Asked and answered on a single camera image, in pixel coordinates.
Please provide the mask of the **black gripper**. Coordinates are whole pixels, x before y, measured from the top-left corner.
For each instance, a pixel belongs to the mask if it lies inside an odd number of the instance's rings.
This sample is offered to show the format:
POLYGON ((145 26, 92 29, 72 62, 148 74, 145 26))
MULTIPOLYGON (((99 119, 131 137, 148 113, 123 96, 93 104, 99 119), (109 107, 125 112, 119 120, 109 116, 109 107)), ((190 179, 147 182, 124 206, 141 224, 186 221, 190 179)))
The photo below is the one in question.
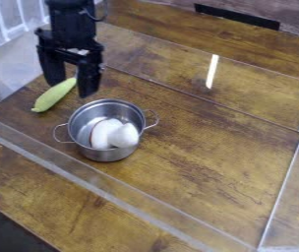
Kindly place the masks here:
POLYGON ((104 46, 96 41, 95 0, 44 0, 50 29, 36 29, 37 56, 46 83, 53 87, 65 80, 64 63, 77 66, 80 98, 100 88, 104 46))

